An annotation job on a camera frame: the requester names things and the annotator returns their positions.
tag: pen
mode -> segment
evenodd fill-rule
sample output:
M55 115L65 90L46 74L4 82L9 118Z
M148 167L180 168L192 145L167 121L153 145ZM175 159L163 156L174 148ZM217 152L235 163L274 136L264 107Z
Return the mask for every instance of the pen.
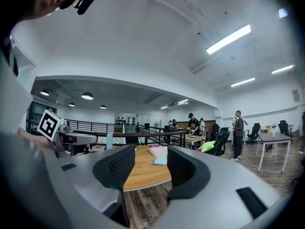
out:
M155 166L165 166L165 165L159 165L159 164L156 164L156 163L153 163L153 162L148 162L148 164L155 165Z

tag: white table leg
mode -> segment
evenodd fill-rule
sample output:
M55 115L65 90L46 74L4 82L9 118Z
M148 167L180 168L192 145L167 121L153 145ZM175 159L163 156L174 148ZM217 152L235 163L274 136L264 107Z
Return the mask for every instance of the white table leg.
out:
M275 144L274 148L272 149L273 157L277 155L277 143Z
M259 137L257 138L256 156L257 156L257 154L258 154L258 150L259 150Z
M266 143L263 144L263 150L262 150L261 161L259 162L259 166L258 166L258 170L257 170L257 171L260 171L260 170L261 170L261 167L262 167L262 162L263 162L263 158L264 158L264 154L265 154L265 146L266 146Z
M291 143L291 141L289 140L288 147L287 147L287 153L286 153L286 157L285 157L285 161L284 161L282 172L284 172L286 164L287 164L287 160L288 160L288 156L289 156L290 143Z

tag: white ceiling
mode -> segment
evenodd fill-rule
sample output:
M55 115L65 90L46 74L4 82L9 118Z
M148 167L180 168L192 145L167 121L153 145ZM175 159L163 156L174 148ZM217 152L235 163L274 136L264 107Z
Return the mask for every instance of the white ceiling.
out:
M208 20L188 9L184 0L96 0L82 16L74 8L57 11L33 23L44 53L33 52L29 56L35 60L45 55L47 60L61 42L83 43L82 38L88 35L113 36L127 41L129 48L133 43L144 42L153 49L151 54L158 50L167 58L180 61L194 75L190 84L205 81L216 93L228 91L231 84L253 77L257 83L267 81L274 77L273 70L300 62L299 43L293 36L289 16L279 18L281 6L274 0L196 1ZM212 55L205 51L247 24L251 26L250 34ZM69 84L65 85L69 94L80 94L86 88L78 83L71 83L75 84L73 87ZM135 95L124 87L113 90L107 87L98 90L92 87L92 91L101 96L128 96L141 102L154 94L138 89ZM156 103L166 104L161 99Z
M56 102L56 94L50 93L50 96L40 94L43 89L49 89L57 95L66 95L64 105L68 106L70 102L77 102L84 92L93 94L94 99L100 103L107 104L107 101L120 100L121 104L126 102L134 104L148 104L150 106L163 107L167 104L184 100L183 97L176 95L161 94L141 88L119 85L106 82L84 81L84 80L39 80L35 81L31 94L37 95L48 101Z

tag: green pillow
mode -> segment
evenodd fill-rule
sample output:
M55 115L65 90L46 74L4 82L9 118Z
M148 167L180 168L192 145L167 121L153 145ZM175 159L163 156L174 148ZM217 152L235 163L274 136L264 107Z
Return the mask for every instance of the green pillow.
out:
M199 149L201 150L202 153L210 151L214 147L215 142L216 141L206 142L205 144L201 145Z

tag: gray pants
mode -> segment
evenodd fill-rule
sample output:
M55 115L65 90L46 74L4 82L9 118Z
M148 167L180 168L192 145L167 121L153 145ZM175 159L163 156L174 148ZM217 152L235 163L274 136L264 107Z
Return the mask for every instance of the gray pants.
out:
M243 137L236 136L236 143L234 147L234 158L237 158L242 154L242 149L243 149Z

